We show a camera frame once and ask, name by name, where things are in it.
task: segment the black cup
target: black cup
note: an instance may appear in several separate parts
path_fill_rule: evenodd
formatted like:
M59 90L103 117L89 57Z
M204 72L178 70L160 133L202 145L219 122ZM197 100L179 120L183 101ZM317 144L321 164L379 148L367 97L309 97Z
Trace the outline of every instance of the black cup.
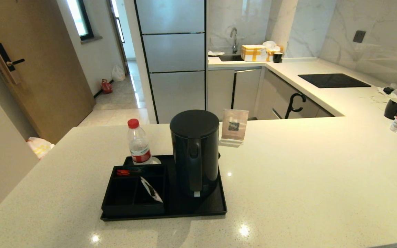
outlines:
M397 115L397 98L392 98L389 100L386 106L386 111L384 112L384 116L394 120Z
M274 63L281 63L283 61L283 53L276 52L274 53Z

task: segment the kettle lid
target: kettle lid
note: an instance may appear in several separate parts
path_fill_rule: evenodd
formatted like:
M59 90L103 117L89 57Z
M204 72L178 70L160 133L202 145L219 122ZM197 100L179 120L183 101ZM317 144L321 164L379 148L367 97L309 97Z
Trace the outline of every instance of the kettle lid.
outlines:
M204 138L218 130L216 115L205 110L187 110L175 115L170 122L171 131L182 138Z

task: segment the induction cooktop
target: induction cooktop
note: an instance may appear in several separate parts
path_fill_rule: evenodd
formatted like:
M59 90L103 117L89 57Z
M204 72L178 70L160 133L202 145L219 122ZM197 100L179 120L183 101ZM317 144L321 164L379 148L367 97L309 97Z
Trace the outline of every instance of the induction cooktop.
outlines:
M309 74L298 75L302 79L317 86L318 88L352 88L371 87L367 83L356 80L342 73L335 74Z

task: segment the wall switch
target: wall switch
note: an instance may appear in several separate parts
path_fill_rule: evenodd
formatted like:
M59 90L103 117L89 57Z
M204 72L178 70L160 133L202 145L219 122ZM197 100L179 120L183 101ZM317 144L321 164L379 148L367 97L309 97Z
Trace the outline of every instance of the wall switch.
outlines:
M365 31L358 30L355 33L355 37L353 38L353 42L362 43L364 40Z

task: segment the red bottle cap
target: red bottle cap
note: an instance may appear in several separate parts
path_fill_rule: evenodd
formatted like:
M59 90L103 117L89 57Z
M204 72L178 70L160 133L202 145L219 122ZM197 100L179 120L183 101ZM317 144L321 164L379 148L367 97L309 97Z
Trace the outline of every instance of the red bottle cap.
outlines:
M131 129L135 129L139 127L139 120L138 119L130 119L128 121L128 127Z

